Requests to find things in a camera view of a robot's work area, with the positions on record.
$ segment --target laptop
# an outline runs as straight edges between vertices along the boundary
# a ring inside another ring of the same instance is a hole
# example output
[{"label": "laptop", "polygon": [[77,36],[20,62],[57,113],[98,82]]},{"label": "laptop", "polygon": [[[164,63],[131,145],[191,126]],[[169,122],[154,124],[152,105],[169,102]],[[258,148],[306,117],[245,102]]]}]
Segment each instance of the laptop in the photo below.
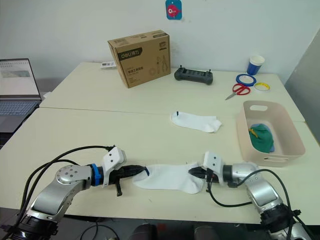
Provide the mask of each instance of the laptop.
[{"label": "laptop", "polygon": [[0,133],[14,133],[40,102],[29,59],[0,59]]}]

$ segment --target red scissors handle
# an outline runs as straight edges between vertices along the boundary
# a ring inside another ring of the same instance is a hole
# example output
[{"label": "red scissors handle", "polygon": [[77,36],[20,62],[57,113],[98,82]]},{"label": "red scissors handle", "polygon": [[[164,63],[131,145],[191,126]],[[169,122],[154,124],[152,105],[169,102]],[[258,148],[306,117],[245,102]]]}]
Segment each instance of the red scissors handle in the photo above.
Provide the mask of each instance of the red scissors handle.
[{"label": "red scissors handle", "polygon": [[237,95],[247,95],[250,93],[251,90],[249,87],[243,84],[237,83],[233,86],[232,91]]}]

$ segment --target paper cup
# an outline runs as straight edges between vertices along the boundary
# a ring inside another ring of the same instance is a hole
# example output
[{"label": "paper cup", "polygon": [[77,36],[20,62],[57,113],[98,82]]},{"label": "paper cup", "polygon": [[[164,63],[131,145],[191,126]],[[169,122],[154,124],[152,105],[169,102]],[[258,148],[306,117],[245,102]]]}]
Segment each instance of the paper cup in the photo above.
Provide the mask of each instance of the paper cup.
[{"label": "paper cup", "polygon": [[251,76],[256,75],[264,62],[265,62],[265,59],[262,56],[259,56],[259,55],[251,56],[246,73]]}]

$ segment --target black remote controller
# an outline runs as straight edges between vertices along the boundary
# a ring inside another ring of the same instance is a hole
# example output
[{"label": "black remote controller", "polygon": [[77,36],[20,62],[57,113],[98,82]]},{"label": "black remote controller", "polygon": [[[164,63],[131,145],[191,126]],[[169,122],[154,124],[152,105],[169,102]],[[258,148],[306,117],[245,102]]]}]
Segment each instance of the black remote controller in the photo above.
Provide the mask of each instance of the black remote controller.
[{"label": "black remote controller", "polygon": [[175,71],[174,78],[178,81],[188,80],[197,83],[204,83],[207,85],[212,84],[214,80],[211,69],[209,71],[195,71],[186,69],[185,67],[182,67],[182,65],[180,65],[180,68]]}]

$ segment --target scissors blade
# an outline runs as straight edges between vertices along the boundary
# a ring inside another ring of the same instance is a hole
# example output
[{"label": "scissors blade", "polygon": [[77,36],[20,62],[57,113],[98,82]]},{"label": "scissors blade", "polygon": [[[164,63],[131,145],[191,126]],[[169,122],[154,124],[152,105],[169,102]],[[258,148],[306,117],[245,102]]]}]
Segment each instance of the scissors blade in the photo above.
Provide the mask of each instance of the scissors blade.
[{"label": "scissors blade", "polygon": [[233,92],[230,96],[228,96],[225,100],[228,100],[228,99],[230,99],[230,98],[232,98],[234,95],[237,95],[237,93],[236,92]]}]

